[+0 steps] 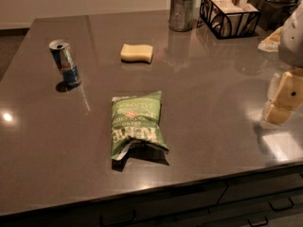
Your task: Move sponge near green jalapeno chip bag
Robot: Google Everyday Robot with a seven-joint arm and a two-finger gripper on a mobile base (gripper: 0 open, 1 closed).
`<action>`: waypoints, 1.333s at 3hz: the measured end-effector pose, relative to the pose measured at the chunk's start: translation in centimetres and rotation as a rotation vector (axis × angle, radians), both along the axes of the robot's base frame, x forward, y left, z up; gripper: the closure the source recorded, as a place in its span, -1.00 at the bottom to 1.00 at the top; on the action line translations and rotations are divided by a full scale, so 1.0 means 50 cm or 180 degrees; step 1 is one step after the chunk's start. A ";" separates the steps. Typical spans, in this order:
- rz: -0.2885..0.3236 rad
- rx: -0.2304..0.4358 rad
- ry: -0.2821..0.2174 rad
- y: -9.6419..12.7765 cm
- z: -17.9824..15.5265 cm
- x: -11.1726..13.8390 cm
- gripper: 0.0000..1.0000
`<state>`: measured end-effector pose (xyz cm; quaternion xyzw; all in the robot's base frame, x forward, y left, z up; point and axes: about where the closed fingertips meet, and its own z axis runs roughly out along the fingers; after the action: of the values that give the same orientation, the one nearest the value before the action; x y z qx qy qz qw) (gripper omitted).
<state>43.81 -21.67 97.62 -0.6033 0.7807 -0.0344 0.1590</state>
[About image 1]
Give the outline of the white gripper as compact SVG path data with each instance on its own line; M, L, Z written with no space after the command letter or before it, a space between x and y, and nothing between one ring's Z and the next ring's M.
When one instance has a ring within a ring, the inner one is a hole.
M279 58L303 67L303 4L285 21L278 45ZM283 75L274 73L263 109L265 122L282 125L303 104L303 69L292 68Z

